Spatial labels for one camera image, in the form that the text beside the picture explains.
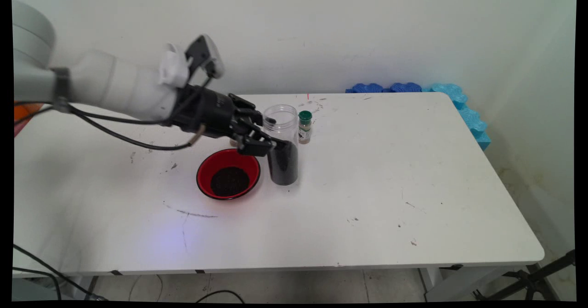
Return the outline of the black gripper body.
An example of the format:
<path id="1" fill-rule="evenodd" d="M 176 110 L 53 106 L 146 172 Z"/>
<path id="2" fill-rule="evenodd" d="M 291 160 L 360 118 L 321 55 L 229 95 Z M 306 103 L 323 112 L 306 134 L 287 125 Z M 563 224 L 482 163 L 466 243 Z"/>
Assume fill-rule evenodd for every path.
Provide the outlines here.
<path id="1" fill-rule="evenodd" d="M 204 125 L 206 137 L 233 137 L 241 132 L 236 118 L 237 99 L 233 93 L 225 95 L 201 86 L 178 89 L 173 112 L 185 102 L 187 105 L 172 118 L 172 125 L 191 134 Z"/>

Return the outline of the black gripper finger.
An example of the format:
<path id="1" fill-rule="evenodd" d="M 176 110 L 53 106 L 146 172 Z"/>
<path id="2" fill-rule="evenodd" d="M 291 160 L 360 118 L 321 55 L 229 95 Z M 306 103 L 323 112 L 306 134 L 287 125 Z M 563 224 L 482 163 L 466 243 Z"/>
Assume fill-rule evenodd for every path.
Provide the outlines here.
<path id="1" fill-rule="evenodd" d="M 266 156 L 276 147 L 268 134 L 262 129 L 263 117 L 235 116 L 231 121 L 231 139 L 237 143 L 237 151 L 241 155 Z"/>
<path id="2" fill-rule="evenodd" d="M 231 99 L 235 107 L 235 111 L 233 112 L 235 118 L 248 118 L 248 120 L 258 126 L 273 127 L 277 124 L 275 118 L 263 116 L 261 112 L 257 111 L 254 103 L 234 95 L 233 93 L 229 93 L 228 97 Z"/>

